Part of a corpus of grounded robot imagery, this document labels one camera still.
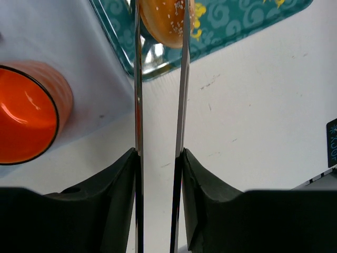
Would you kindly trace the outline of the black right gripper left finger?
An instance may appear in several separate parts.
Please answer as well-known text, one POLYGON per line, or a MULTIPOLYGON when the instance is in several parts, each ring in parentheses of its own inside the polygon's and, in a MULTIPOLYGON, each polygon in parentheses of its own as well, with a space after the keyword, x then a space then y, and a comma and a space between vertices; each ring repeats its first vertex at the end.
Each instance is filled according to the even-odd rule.
POLYGON ((125 252, 137 152, 60 193, 1 188, 1 252, 125 252))

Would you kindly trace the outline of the metal serving tongs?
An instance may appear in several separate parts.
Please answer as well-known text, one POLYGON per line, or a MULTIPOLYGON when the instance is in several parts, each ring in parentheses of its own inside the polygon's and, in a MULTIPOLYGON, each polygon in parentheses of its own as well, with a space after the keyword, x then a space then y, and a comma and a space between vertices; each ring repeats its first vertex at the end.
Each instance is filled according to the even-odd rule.
MULTIPOLYGON (((174 162, 174 182, 172 197, 172 217, 170 252, 178 252, 179 216, 182 188, 182 153, 184 150, 187 93, 190 74, 190 13, 192 5, 185 1, 183 42, 179 90, 179 109, 177 116, 176 148, 174 162)), ((134 61, 134 96, 135 96, 135 145, 140 159, 140 168, 135 170, 135 251, 144 251, 144 151, 143 151, 143 96, 142 96, 142 53, 140 35, 140 2, 135 2, 135 61, 134 61)))

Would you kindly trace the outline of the sesame round bun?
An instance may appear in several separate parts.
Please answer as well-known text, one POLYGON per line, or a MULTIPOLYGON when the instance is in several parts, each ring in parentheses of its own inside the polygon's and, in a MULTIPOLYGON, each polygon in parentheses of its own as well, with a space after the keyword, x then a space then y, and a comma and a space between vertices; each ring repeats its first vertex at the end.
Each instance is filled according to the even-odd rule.
POLYGON ((183 46, 185 1, 142 0, 140 16, 157 42, 170 48, 183 46))

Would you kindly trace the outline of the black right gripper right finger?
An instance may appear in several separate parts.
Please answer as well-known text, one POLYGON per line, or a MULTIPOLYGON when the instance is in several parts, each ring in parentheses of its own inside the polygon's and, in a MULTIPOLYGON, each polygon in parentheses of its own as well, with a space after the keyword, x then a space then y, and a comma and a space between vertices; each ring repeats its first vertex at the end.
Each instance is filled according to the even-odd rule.
POLYGON ((336 191, 242 192, 181 155, 191 252, 336 252, 336 191))

